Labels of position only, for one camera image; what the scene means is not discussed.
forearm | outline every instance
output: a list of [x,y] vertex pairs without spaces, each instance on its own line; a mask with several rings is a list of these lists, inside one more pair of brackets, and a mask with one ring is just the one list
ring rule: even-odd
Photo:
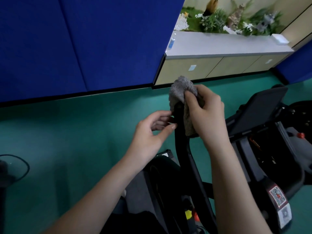
[[208,151],[219,233],[271,233],[230,142]]
[[45,233],[100,233],[122,192],[142,169],[126,154],[72,209]]

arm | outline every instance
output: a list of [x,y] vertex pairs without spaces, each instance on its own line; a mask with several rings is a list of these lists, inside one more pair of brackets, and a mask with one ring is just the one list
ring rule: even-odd
[[[170,115],[170,111],[157,111],[139,122],[125,156],[45,234],[100,233],[127,185],[176,128]],[[154,130],[162,131],[154,136]]]
[[197,90],[204,98],[203,108],[189,91],[185,92],[185,99],[194,128],[204,141],[211,159],[218,232],[271,233],[227,135],[224,104],[220,96],[203,85],[198,85]]

white countertop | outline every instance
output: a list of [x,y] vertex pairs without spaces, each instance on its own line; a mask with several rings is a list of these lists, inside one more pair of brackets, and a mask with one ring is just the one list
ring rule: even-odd
[[176,40],[166,59],[239,55],[287,54],[294,50],[278,45],[271,36],[243,36],[174,31]]

blue wall panel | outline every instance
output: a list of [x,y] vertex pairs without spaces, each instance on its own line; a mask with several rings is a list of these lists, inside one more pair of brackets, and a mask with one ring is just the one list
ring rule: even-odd
[[290,84],[312,78],[312,41],[286,58],[276,68]]
[[184,0],[61,0],[88,90],[152,83]]
[[86,91],[58,0],[0,0],[0,102]]

left hand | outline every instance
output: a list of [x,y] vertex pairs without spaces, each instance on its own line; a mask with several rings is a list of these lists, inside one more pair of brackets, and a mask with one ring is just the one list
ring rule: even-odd
[[[140,165],[145,167],[177,127],[177,124],[170,124],[174,119],[171,115],[171,111],[156,111],[140,121],[136,126],[132,143],[126,155],[135,157]],[[152,131],[155,130],[161,132],[158,135],[153,135]]]

